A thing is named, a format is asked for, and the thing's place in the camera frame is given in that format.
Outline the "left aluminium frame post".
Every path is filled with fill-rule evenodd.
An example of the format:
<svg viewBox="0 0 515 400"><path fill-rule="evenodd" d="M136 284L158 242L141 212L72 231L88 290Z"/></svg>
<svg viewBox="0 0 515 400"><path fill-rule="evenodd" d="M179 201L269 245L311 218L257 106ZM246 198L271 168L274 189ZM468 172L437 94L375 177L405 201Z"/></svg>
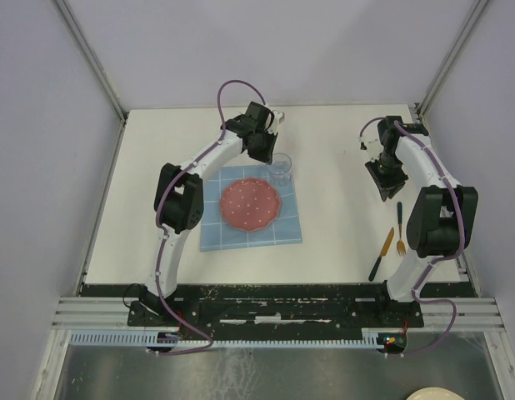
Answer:
<svg viewBox="0 0 515 400"><path fill-rule="evenodd" d="M82 54L87 67L94 76L98 86L101 88L104 97L111 105L112 110L121 121L125 121L128 116L128 112L119 101L118 95L110 83L108 75L106 74L96 52L90 45L81 24L75 16L71 4L69 1L65 0L52 0L51 3L69 31L72 40L75 42L79 52Z"/></svg>

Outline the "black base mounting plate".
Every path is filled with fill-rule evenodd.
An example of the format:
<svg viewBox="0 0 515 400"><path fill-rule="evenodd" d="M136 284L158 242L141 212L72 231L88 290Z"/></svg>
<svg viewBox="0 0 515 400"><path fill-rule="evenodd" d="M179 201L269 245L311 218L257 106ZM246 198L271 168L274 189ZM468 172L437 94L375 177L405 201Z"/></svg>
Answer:
<svg viewBox="0 0 515 400"><path fill-rule="evenodd" d="M359 338L364 328L421 328L418 302L392 300L384 284L182 284L164 299L137 283L122 303L127 324L176 328L184 339Z"/></svg>

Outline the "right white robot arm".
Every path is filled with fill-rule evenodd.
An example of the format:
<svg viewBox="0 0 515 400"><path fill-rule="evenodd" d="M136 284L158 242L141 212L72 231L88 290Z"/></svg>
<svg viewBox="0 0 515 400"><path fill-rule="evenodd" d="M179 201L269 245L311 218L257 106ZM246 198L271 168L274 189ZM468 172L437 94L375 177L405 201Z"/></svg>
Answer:
<svg viewBox="0 0 515 400"><path fill-rule="evenodd" d="M388 297L372 307L377 322L392 326L403 317L401 303L418 301L435 268L462 256L472 237L478 191L463 186L443 166L421 123L405 123L399 116L375 117L372 123L381 152L374 153L363 136L358 140L369 154L365 167L380 198L392 199L407 182L419 189L406 226L408 250L385 282Z"/></svg>

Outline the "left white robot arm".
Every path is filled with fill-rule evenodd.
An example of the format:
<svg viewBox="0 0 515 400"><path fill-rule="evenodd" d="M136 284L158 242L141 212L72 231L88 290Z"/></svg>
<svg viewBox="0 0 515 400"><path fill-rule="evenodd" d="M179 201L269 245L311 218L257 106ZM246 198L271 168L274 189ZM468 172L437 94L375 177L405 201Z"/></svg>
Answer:
<svg viewBox="0 0 515 400"><path fill-rule="evenodd" d="M170 323L175 305L167 298L177 288L178 267L188 235L204 211L204 184L227 162L246 153L270 164L284 113L250 102L245 113L221 119L219 134L181 165L165 164L154 198L159 242L155 269L139 294L147 316L158 325Z"/></svg>

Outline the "right aluminium frame post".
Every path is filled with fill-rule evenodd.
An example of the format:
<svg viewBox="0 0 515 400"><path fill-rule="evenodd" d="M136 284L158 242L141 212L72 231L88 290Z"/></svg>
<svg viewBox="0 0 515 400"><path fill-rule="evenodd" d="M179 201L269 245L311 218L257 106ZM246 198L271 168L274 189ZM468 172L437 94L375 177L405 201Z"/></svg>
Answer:
<svg viewBox="0 0 515 400"><path fill-rule="evenodd" d="M417 105L417 115L419 117L425 116L435 103L437 95L457 64L459 57L468 45L490 4L490 0L475 0L472 2L472 6L467 11L457 31L457 35L452 40L449 50L440 63L432 81L429 83L422 101Z"/></svg>

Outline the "aluminium frame post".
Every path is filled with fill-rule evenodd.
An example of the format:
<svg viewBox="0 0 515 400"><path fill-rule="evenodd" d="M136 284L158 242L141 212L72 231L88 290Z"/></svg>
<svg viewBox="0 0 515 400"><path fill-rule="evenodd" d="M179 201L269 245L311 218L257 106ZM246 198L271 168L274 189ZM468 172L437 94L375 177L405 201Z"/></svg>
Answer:
<svg viewBox="0 0 515 400"><path fill-rule="evenodd" d="M75 42L79 52L82 54L87 67L94 76L98 86L101 88L104 97L111 105L112 110L121 121L125 121L128 116L128 112L119 101L118 95L110 83L108 75L106 74L96 52L90 45L81 24L75 16L71 4L69 1L65 0L52 0L51 3L69 31L72 40Z"/></svg>
<svg viewBox="0 0 515 400"><path fill-rule="evenodd" d="M435 103L437 95L457 64L459 57L468 45L490 4L490 0L475 0L472 2L472 6L467 11L457 31L457 35L452 40L449 50L440 63L432 81L429 83L422 101L417 105L417 115L419 117L425 116Z"/></svg>

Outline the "green handled gold fork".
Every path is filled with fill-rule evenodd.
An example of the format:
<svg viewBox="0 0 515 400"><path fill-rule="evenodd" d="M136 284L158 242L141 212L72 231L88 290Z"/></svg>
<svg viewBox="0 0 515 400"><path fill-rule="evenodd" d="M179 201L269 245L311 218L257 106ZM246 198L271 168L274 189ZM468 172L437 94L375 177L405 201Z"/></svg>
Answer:
<svg viewBox="0 0 515 400"><path fill-rule="evenodd" d="M397 224L398 224L398 240L397 253L400 257L404 257L407 253L405 243L403 241L403 203L397 203Z"/></svg>

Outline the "cream plate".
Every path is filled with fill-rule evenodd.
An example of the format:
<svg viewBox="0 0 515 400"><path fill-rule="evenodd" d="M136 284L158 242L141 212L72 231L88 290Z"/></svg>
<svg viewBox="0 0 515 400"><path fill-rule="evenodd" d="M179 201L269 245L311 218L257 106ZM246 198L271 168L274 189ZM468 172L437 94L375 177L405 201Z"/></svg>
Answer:
<svg viewBox="0 0 515 400"><path fill-rule="evenodd" d="M443 387L424 387L409 395L407 400L464 400L464 398Z"/></svg>

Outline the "pink dotted plate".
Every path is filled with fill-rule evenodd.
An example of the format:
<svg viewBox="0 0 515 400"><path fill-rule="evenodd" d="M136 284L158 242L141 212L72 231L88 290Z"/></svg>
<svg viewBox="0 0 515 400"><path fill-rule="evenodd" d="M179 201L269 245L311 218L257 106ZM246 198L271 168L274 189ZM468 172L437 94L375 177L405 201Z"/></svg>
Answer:
<svg viewBox="0 0 515 400"><path fill-rule="evenodd" d="M222 220L231 228L248 233L267 228L278 217L281 206L278 191L256 177L234 181L219 199Z"/></svg>

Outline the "clear plastic cup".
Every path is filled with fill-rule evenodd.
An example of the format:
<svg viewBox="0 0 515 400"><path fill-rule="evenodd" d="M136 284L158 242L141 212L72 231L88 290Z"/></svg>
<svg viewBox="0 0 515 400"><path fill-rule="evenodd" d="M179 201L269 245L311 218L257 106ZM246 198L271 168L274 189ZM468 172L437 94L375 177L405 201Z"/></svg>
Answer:
<svg viewBox="0 0 515 400"><path fill-rule="evenodd" d="M269 182L276 186L287 186L292 178L292 159L285 153L272 155L272 163L267 166Z"/></svg>

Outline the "green handled gold knife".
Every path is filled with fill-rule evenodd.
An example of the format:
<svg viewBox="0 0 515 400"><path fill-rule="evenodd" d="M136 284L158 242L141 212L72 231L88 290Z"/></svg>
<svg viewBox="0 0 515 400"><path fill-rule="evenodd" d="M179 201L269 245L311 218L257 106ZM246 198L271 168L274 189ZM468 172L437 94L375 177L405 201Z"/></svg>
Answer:
<svg viewBox="0 0 515 400"><path fill-rule="evenodd" d="M378 254L378 257L375 261L375 263L373 264L372 266L372 269L368 275L368 281L369 282L373 282L376 275L377 275L377 272L378 272L378 269L379 269L379 265L382 261L382 259L387 255L388 253L388 250L393 242L393 238L394 238L394 228L392 227L386 237L386 240L384 242L384 244L382 245L382 248L380 250L380 253Z"/></svg>

